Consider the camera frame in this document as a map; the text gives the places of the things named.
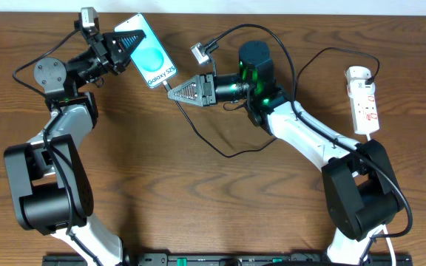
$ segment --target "wooden table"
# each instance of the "wooden table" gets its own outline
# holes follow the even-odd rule
[[[101,14],[103,32],[132,14]],[[245,22],[262,24],[282,39],[302,67],[316,52],[335,46],[368,52],[382,67],[376,79],[381,130],[373,134],[393,163],[414,215],[411,233],[393,241],[426,265],[426,17],[384,16],[206,16],[147,14],[179,74],[173,86],[200,68],[190,46]],[[41,97],[18,85],[11,73],[72,31],[77,14],[0,13],[0,265],[39,265],[48,253],[72,253],[63,242],[16,223],[3,151],[37,134],[49,113]],[[290,87],[290,69],[266,33],[238,30],[214,53],[219,73],[237,70],[245,41],[267,41],[278,81]],[[81,36],[54,56],[67,61],[87,48]],[[330,52],[301,77],[303,106],[338,132],[353,133],[343,70],[374,69],[367,58]],[[21,78],[36,85],[32,68]],[[135,67],[107,75],[95,93],[100,117],[79,149],[95,197],[95,212],[131,247],[173,253],[289,252],[325,250],[334,226],[326,211],[320,172],[299,152],[277,141],[260,153],[225,159],[190,128],[162,88],[148,89]],[[226,153],[259,147],[269,136],[242,111],[186,106],[204,136]],[[388,227],[405,227],[405,212]],[[384,241],[373,251],[387,252]]]

